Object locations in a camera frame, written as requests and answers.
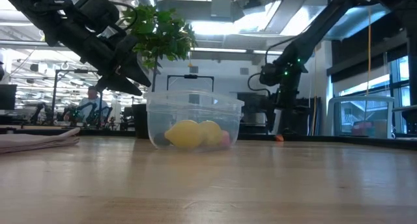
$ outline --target green leaves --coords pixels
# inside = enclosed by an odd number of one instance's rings
[[[156,7],[139,5],[134,11],[122,12],[123,19],[133,22],[135,12],[137,21],[130,34],[139,40],[133,50],[142,55],[143,66],[153,69],[155,59],[163,59],[164,55],[169,61],[185,60],[191,48],[197,45],[192,26],[178,18],[174,8],[158,12]]]
[[[153,23],[141,23],[137,28],[138,33],[151,33],[155,29],[155,24]]]

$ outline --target man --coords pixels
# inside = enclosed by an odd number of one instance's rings
[[[94,87],[94,86],[89,87],[89,90],[87,92],[87,96],[88,96],[87,98],[84,98],[84,99],[81,100],[81,102],[79,103],[78,106],[81,107],[81,106],[91,102],[91,103],[95,103],[97,105],[97,107],[94,111],[98,111],[100,109],[100,98],[98,97],[98,91],[97,91],[96,87]],[[107,103],[105,103],[105,101],[102,101],[102,109],[104,107],[107,107],[107,106],[108,106]],[[85,122],[87,120],[87,117],[90,114],[91,108],[92,108],[92,106],[90,105],[90,106],[84,107],[81,110],[81,115],[83,117],[83,122]],[[104,121],[104,119],[105,119],[105,117],[107,116],[108,113],[109,113],[109,109],[105,109],[105,110],[102,111],[101,122]]]

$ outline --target clear plastic container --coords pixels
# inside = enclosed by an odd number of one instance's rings
[[[206,91],[150,92],[148,132],[159,149],[206,151],[236,143],[243,101]]]

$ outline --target table surface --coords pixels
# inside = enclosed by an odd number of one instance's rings
[[[417,153],[341,143],[82,137],[0,155],[0,188],[2,224],[417,223]]]

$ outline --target yellow lemon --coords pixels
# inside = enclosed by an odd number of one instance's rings
[[[223,132],[220,126],[211,120],[206,120],[199,124],[204,135],[204,144],[207,146],[217,146],[222,142]]]
[[[198,123],[193,120],[177,122],[165,132],[165,138],[181,149],[196,148],[204,140],[203,132],[200,130]]]

